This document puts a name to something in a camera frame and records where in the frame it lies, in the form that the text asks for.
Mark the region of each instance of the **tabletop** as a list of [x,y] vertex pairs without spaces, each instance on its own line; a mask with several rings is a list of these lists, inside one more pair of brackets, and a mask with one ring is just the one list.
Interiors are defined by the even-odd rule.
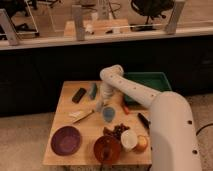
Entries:
[[[48,139],[46,152],[44,155],[44,165],[99,165],[100,163],[94,156],[93,146],[95,141],[103,135],[104,127],[113,129],[115,125],[123,123],[133,129],[137,135],[144,135],[147,137],[149,145],[144,152],[125,152],[124,150],[120,154],[120,158],[116,165],[148,165],[151,164],[151,150],[150,139],[147,130],[141,124],[137,118],[137,113],[142,112],[146,117],[148,112],[142,110],[141,107],[130,110],[130,114],[125,114],[122,108],[123,94],[119,91],[115,91],[115,94],[110,99],[108,106],[113,107],[116,111],[115,118],[112,122],[107,123],[102,118],[101,113],[95,112],[84,118],[83,120],[72,123],[72,117],[69,113],[76,112],[84,109],[94,109],[99,100],[99,91],[96,98],[91,100],[88,94],[85,94],[78,104],[72,102],[72,97],[77,90],[82,87],[89,90],[90,84],[94,81],[66,81],[63,84],[61,95],[59,98],[57,110],[53,120],[50,136]],[[53,134],[61,127],[72,125],[77,128],[82,136],[82,143],[79,150],[68,156],[56,155],[50,146],[51,138]]]

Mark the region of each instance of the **plate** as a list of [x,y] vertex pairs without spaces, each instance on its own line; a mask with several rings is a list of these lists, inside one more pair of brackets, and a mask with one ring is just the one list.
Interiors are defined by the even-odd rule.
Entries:
[[52,139],[51,148],[60,156],[74,154],[81,145],[81,134],[72,126],[65,126],[58,129]]

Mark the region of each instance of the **wooden table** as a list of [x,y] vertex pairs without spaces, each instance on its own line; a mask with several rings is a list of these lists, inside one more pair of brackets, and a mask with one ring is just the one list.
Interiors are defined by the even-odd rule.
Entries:
[[[94,35],[106,35],[106,32],[111,30],[113,27],[119,27],[121,33],[131,32],[129,23],[126,19],[115,19],[115,20],[84,20],[84,27],[87,24],[93,26]],[[75,36],[75,25],[73,21],[67,21],[64,36]]]
[[[78,123],[73,124],[82,135],[82,144],[80,149],[73,155],[69,156],[58,156],[56,155],[51,147],[50,141],[55,131],[63,126],[71,125],[71,119],[68,114],[82,109],[94,109],[99,99],[99,92],[96,95],[95,100],[90,100],[87,94],[81,99],[78,104],[72,102],[72,97],[75,92],[83,87],[89,89],[90,81],[67,81],[64,82],[61,96],[58,102],[57,110],[55,113],[52,129],[50,131],[49,140],[44,155],[44,165],[99,165],[93,153],[93,145],[95,141],[103,135],[103,128],[107,127],[113,129],[115,125],[124,123],[130,126],[137,134],[147,136],[147,131],[137,118],[138,110],[131,111],[129,115],[124,114],[121,107],[122,93],[116,91],[115,95],[111,98],[109,106],[116,109],[115,118],[111,123],[106,123],[101,113],[93,113],[87,118],[81,120]],[[117,165],[148,165],[151,164],[151,152],[150,143],[148,148],[143,153],[136,153],[134,151],[124,152],[122,151]]]

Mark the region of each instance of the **speckled floor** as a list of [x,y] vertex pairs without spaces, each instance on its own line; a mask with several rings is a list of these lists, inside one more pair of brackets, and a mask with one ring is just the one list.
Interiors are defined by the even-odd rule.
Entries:
[[[187,97],[198,130],[213,122],[213,94]],[[57,166],[42,165],[54,113],[0,118],[0,170],[62,171]],[[203,171],[213,171],[213,127],[198,136]],[[73,171],[96,171],[99,167],[72,167]],[[143,171],[142,166],[112,167],[104,170]]]

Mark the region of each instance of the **cup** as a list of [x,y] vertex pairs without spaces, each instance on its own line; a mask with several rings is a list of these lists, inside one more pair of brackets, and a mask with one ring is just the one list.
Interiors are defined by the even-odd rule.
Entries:
[[121,134],[121,144],[126,152],[131,151],[138,144],[137,134],[129,129]]
[[112,122],[113,118],[115,117],[115,110],[112,107],[105,107],[102,115],[106,122]]

